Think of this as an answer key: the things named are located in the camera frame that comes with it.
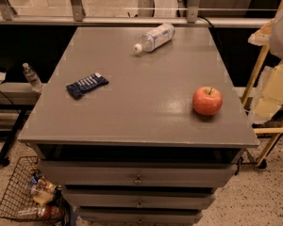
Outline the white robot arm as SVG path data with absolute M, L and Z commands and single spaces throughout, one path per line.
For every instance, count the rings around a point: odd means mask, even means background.
M 283 59 L 283 8 L 269 23 L 253 33 L 248 42 L 256 46 L 269 45 L 270 53 Z

